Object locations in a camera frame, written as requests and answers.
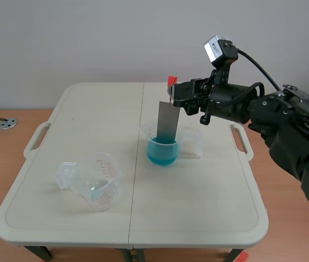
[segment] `table leg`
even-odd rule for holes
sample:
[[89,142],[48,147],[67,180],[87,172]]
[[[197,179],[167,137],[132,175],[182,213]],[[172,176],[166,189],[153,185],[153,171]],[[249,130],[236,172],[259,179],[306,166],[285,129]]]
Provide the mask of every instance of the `table leg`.
[[124,256],[124,259],[126,262],[133,262],[133,256],[130,253],[130,250],[125,249],[125,248],[117,248],[118,250],[122,251],[122,254]]
[[46,247],[25,246],[25,248],[45,262],[48,262],[52,259],[52,256]]
[[144,249],[135,249],[135,250],[136,250],[136,253],[138,255],[138,261],[139,262],[146,262]]
[[232,249],[231,252],[227,255],[224,262],[233,262],[244,249]]

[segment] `empty measuring cup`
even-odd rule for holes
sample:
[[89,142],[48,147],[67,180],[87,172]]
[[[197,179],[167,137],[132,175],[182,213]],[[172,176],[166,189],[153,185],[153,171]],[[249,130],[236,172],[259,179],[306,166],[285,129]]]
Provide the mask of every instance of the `empty measuring cup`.
[[60,189],[71,189],[95,210],[112,207],[119,199],[120,170],[106,153],[92,153],[75,163],[61,163],[55,180]]
[[156,122],[140,127],[146,135],[146,153],[148,158],[159,165],[169,165],[181,154],[185,157],[200,158],[203,143],[200,130],[188,126],[178,126],[175,141],[165,143],[157,141]]

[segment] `table handle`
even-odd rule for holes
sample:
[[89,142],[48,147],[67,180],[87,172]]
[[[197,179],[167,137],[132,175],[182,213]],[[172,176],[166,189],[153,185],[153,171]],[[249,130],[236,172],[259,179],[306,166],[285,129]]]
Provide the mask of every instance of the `table handle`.
[[34,131],[31,139],[29,140],[25,150],[23,151],[23,156],[27,159],[32,151],[38,149],[37,143],[42,139],[44,132],[50,127],[49,122],[44,122],[40,124],[37,129]]
[[240,140],[242,142],[242,146],[246,154],[247,160],[248,161],[252,160],[254,157],[254,152],[253,152],[251,143],[249,142],[249,139],[248,139],[248,136],[247,136],[247,133],[244,127],[235,122],[230,122],[230,128],[231,130],[234,130],[238,133],[238,136],[240,137]]

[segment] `blue liquid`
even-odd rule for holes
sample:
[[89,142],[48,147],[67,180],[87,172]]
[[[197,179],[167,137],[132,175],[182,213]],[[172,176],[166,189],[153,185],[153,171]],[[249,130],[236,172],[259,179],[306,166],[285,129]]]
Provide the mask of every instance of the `blue liquid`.
[[156,144],[148,142],[147,144],[147,156],[148,158],[158,165],[169,165],[175,161],[179,154],[179,146],[174,141],[170,143]]

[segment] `metal plate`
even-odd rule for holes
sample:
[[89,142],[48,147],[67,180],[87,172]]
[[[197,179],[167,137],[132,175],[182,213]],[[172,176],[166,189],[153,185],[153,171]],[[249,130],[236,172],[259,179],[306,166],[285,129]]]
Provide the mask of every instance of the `metal plate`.
[[180,108],[173,104],[160,101],[157,123],[157,142],[162,144],[174,143]]
[[2,121],[0,123],[0,129],[9,129],[17,125],[17,118],[8,118],[7,121]]

